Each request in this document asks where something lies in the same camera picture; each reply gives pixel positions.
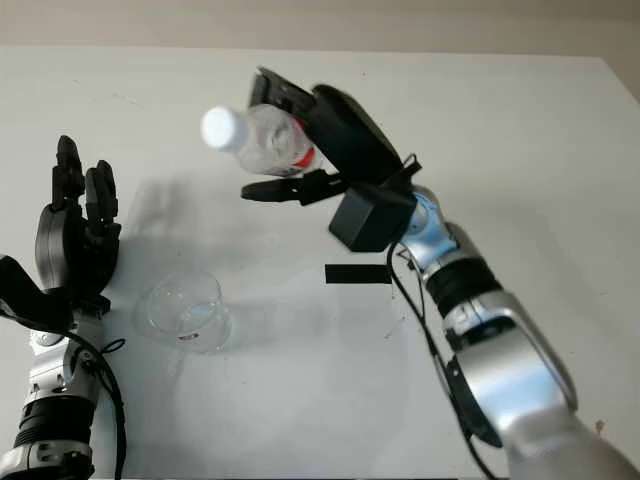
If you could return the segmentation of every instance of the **clear glass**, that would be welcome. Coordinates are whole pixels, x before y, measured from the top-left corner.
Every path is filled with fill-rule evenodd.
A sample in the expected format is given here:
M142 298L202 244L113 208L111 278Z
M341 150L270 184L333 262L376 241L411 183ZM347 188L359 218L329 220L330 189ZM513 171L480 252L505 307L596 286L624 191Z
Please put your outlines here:
M176 269L149 290L135 319L143 334L195 353L221 349L231 333L220 284L191 266Z

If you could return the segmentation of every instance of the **black cable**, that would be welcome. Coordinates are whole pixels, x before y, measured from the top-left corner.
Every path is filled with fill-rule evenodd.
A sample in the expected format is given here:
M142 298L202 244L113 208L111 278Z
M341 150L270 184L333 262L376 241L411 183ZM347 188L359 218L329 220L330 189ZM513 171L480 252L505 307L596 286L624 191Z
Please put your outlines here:
M434 366L436 367L436 370L438 370L438 367L440 367L441 369L441 371L439 371L438 374L440 376L441 382L443 383L443 388L446 385L446 387L449 390L448 392L446 392L446 395L447 395L447 398L449 399L449 402L451 403L451 408L453 409L453 412L456 416L456 420L458 421L458 426L460 427L462 437L469 450L469 453L471 454L471 457L476 462L476 465L482 471L482 473L487 477L488 480L497 480L497 477L493 474L493 472L489 469L489 467L484 462L484 460L480 457L480 454L476 450L475 445L471 441L472 434L466 428L462 420L462 415L460 414L458 406L452 397L451 384L449 382L449 378L446 375L446 367L444 364L444 360L442 359L442 354L440 353L440 350L438 349L438 346L436 345L433 339L433 335L431 334L431 331L427 326L426 313L425 313L425 299L424 299L424 292L422 291L423 287L422 287L422 279L420 278L420 273L417 268L414 269L416 272L416 277L418 279L418 290L420 291L420 302L422 304L422 314L418 311L418 307L416 306L415 302L407 292L407 289L404 287L404 285L400 281L400 278L396 274L395 269L393 268L393 253L397 245L398 245L398 242L392 243L391 246L389 247L389 250L387 251L387 267L389 268L389 274L391 275L391 279L396 284L396 286L398 287L398 290L400 290L400 293L402 294L404 299L407 301L407 303L411 307L411 310L413 310L413 313L418 319L418 323L422 327L422 331L424 332L424 336L427 340L429 353L431 354L434 360Z
M127 343L127 341L124 338L116 338L113 342L109 342L104 347L102 347L100 353L104 355L105 353L117 352L122 347L124 347L125 343Z
M55 331L52 333L63 335L76 342L78 345L80 345L79 350L87 350L93 357L93 361L96 363L98 378L100 379L100 382L102 383L106 392L109 394L111 401L113 402L113 411L116 422L116 466L113 478L114 480L121 480L124 461L127 456L127 434L125 430L124 403L122 401L122 392L120 391L120 387L118 386L116 376L105 360L102 352L94 347L89 341L73 332ZM122 345L124 345L124 342L121 342L121 340L124 339L118 339L114 342L111 342L105 347L105 349L107 349L107 347L112 348L113 344L119 345L115 350L121 348Z

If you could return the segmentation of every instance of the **white bottle cap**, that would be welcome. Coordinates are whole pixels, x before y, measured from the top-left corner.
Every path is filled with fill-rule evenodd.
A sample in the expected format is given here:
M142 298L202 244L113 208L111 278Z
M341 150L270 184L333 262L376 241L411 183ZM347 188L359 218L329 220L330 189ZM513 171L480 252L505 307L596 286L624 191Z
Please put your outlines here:
M246 143L249 126L242 114L227 107L215 107L202 117L200 133L211 148L235 152Z

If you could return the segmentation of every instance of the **robotic hand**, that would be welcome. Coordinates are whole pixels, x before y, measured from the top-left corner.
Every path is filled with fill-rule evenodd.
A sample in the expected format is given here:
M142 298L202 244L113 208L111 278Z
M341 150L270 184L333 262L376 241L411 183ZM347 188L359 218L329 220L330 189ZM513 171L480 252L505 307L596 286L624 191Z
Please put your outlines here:
M13 450L0 458L0 479L85 480L93 474L89 446L100 384L114 401L115 478L126 451L124 412L117 382L99 351L100 295L118 258L120 225L115 183L103 160L85 176L75 143L58 142L53 198L40 216L36 263L41 291L13 258L0 256L0 314L32 329L35 361ZM87 219L78 198L85 193Z
M251 95L257 103L298 117L338 173L252 184L242 197L307 205L346 191L329 225L338 240L354 252L391 244L389 259L397 243L406 248L455 354L446 366L441 361L440 373L465 434L503 447L514 480L640 479L578 420L573 382L549 343L464 231L445 220L433 193L411 184L418 163L403 164L355 100L328 85L310 94L260 69Z

